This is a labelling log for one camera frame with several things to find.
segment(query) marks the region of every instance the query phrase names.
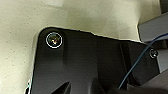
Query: screw head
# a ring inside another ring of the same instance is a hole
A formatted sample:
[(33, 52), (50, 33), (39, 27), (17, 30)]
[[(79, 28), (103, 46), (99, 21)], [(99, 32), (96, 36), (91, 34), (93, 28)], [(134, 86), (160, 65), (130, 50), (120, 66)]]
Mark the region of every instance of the screw head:
[(62, 37), (60, 34), (58, 34), (56, 32), (52, 32), (47, 35), (46, 43), (51, 48), (58, 48), (62, 44)]
[(150, 50), (150, 56), (151, 56), (151, 58), (156, 58), (158, 56), (158, 51), (154, 50), (154, 49), (151, 49)]

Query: wire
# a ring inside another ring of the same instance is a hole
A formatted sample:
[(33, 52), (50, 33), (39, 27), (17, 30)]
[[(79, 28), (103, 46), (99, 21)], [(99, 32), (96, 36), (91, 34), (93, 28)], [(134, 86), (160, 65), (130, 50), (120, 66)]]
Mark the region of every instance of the wire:
[(135, 68), (135, 66), (138, 64), (138, 62), (140, 61), (140, 59), (142, 58), (142, 56), (145, 54), (145, 52), (149, 49), (149, 47), (151, 47), (151, 45), (157, 41), (158, 39), (164, 37), (164, 36), (168, 36), (168, 33), (166, 34), (162, 34), (158, 37), (156, 37), (155, 39), (153, 39), (148, 46), (145, 47), (145, 49), (142, 51), (142, 53), (139, 55), (139, 57), (137, 58), (136, 62), (133, 64), (133, 66), (131, 67), (131, 69), (128, 71), (128, 73), (125, 75), (124, 79), (122, 80), (122, 82), (120, 83), (118, 89), (120, 89), (122, 87), (122, 85), (124, 84), (125, 80), (127, 79), (128, 75), (131, 73), (131, 71)]

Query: screw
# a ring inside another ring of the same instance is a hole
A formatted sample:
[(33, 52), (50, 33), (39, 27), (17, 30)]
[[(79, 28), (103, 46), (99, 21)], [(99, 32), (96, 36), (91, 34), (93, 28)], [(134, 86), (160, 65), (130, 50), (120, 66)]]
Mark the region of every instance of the screw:
[(154, 50), (154, 49), (151, 49), (150, 50), (150, 56), (151, 56), (151, 58), (156, 58), (158, 56), (158, 51)]
[(58, 48), (62, 44), (62, 37), (56, 32), (47, 35), (46, 43), (51, 48)]

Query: white surface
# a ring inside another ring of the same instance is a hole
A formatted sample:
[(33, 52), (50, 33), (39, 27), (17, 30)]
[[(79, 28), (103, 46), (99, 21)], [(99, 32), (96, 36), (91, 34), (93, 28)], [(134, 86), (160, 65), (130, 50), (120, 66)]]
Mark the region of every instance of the white surface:
[(48, 26), (139, 41), (137, 24), (160, 15), (159, 0), (1, 0), (0, 94), (24, 94), (34, 35)]

